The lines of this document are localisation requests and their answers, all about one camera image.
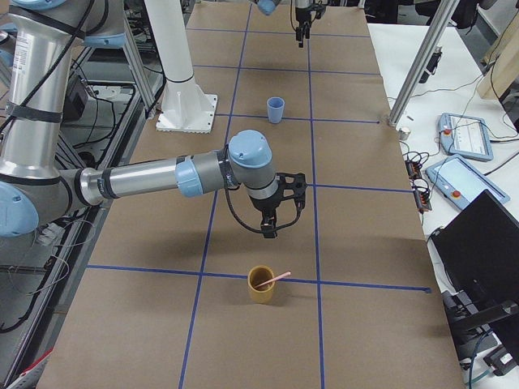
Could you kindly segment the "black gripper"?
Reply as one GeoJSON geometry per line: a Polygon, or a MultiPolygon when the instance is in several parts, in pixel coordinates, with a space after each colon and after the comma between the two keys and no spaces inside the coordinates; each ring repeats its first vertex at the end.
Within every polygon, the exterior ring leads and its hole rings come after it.
{"type": "Polygon", "coordinates": [[[254,208],[261,212],[261,231],[264,238],[277,237],[277,208],[280,200],[277,195],[265,199],[251,197],[254,208]]]}
{"type": "Polygon", "coordinates": [[[304,47],[304,38],[310,38],[311,30],[311,6],[296,6],[295,7],[295,18],[298,23],[297,27],[297,42],[298,47],[304,47]]]}

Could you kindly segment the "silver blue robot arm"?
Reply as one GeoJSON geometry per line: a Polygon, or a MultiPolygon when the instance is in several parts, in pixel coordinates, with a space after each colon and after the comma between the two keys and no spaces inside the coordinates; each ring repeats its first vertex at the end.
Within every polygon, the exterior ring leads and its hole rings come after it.
{"type": "Polygon", "coordinates": [[[221,150],[122,167],[61,170],[54,158],[72,49],[125,43],[120,1],[13,1],[17,29],[2,124],[1,235],[18,237],[82,207],[159,190],[186,197],[244,185],[262,214],[258,233],[277,234],[281,176],[266,138],[236,134],[221,150]]]}
{"type": "MultiPolygon", "coordinates": [[[[270,16],[279,7],[281,1],[254,0],[252,1],[259,11],[270,16]]],[[[298,47],[303,48],[305,41],[311,37],[311,27],[315,20],[321,19],[328,4],[324,1],[296,0],[290,1],[290,25],[294,30],[298,47]]]]}

